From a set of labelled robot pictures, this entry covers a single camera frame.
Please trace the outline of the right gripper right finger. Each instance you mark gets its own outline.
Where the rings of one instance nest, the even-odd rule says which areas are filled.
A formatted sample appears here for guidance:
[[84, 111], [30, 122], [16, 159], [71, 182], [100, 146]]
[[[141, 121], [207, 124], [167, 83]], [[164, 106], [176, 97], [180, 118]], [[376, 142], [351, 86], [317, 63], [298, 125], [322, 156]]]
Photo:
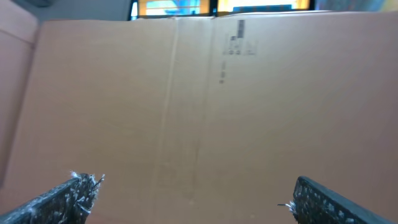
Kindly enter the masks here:
[[297, 178], [293, 200], [281, 206], [299, 224], [392, 224], [306, 176]]

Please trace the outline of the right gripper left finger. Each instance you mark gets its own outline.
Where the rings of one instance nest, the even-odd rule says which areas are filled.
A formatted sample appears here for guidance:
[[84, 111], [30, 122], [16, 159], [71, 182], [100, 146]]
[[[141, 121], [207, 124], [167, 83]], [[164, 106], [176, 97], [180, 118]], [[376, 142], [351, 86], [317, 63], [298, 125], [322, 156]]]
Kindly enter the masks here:
[[105, 175], [72, 171], [66, 182], [1, 215], [1, 224], [85, 224]]

